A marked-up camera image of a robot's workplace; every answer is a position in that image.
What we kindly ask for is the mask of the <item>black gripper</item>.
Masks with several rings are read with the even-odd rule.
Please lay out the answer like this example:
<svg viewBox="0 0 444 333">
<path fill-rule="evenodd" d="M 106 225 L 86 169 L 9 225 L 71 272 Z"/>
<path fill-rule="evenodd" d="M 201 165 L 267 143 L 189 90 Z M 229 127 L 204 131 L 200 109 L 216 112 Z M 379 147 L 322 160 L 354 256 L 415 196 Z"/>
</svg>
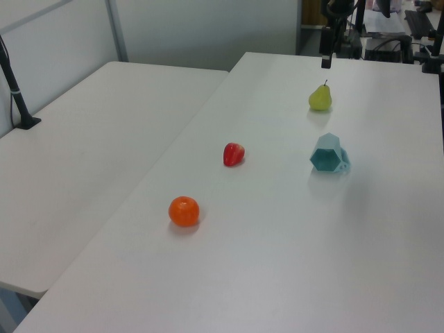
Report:
<svg viewBox="0 0 444 333">
<path fill-rule="evenodd" d="M 319 44 L 319 53 L 322 55 L 321 68 L 331 68 L 332 50 L 334 48 L 334 29 L 329 26 L 323 26 L 321 29 L 321 38 Z"/>
</svg>

